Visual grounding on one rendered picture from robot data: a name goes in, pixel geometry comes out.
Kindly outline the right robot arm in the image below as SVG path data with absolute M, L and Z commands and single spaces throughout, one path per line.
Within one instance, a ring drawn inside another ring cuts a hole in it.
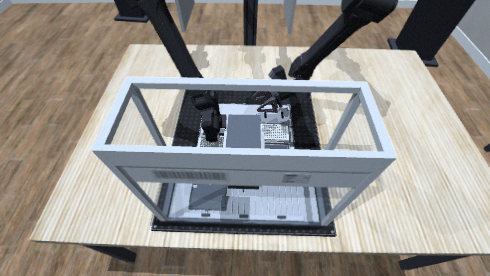
M 165 0 L 127 0 L 131 8 L 138 7 L 146 14 L 182 78 L 204 78 L 197 69 L 173 19 Z M 213 90 L 187 90 L 197 110 L 201 110 L 206 141 L 218 141 L 222 128 L 218 95 Z M 220 115 L 220 116 L 219 116 Z

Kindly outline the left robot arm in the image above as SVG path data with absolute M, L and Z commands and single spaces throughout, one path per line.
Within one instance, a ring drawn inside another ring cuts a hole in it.
M 371 21 L 382 21 L 395 10 L 397 4 L 398 0 L 342 0 L 343 13 L 307 51 L 297 56 L 290 66 L 288 76 L 295 80 L 310 80 L 317 65 L 338 46 Z M 281 65 L 272 68 L 268 76 L 271 79 L 287 80 Z

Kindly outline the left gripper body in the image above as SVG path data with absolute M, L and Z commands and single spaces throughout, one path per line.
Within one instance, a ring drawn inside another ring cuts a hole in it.
M 276 107 L 277 107 L 277 108 L 278 108 L 278 106 L 279 106 L 279 108 L 283 107 L 283 106 L 282 106 L 282 103 L 281 103 L 281 101 L 282 101 L 282 100 L 284 100 L 284 99 L 289 98 L 289 97 L 291 97 L 291 96 L 292 96 L 292 92 L 291 92 L 291 94 L 286 95 L 286 96 L 284 96 L 284 97 L 282 97 L 282 98 L 280 98 L 280 96 L 279 96 L 279 93 L 278 93 L 278 92 L 271 92 L 271 91 L 267 91 L 267 92 L 268 92 L 269 98 L 271 98 L 271 97 L 273 97 L 273 98 L 274 98 L 274 100 L 275 100 L 275 104 L 276 104 Z M 269 92 L 270 92 L 270 93 L 269 93 Z M 275 98 L 276 98 L 276 99 L 275 99 Z M 276 101 L 277 101 L 277 102 L 276 102 Z M 278 104 L 278 105 L 277 105 L 277 104 Z

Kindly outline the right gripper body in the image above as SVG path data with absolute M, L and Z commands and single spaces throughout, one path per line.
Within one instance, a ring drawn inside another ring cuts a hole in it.
M 227 115 L 226 115 L 226 114 L 221 114 L 221 117 L 222 117 L 222 128 L 225 128 L 225 129 L 226 129 L 226 126 L 227 126 L 227 125 L 226 125 L 226 122 L 227 122 Z M 202 126 L 202 123 L 201 123 L 201 127 L 202 127 L 202 129 L 203 129 L 203 131 L 204 131 L 204 128 L 203 128 L 203 126 Z

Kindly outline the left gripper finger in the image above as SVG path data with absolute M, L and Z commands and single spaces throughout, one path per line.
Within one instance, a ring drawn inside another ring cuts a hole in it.
M 262 109 L 263 107 L 267 106 L 268 104 L 272 105 L 272 109 Z M 278 113 L 275 100 L 273 97 L 269 98 L 266 102 L 264 102 L 260 107 L 257 108 L 257 112 L 271 112 L 271 113 Z
M 269 95 L 268 95 L 268 92 L 267 91 L 264 91 L 264 94 L 263 96 L 260 96 L 260 97 L 255 97 L 257 96 L 261 91 L 257 91 L 252 97 L 251 99 L 252 100 L 261 100 L 261 99 L 269 99 Z

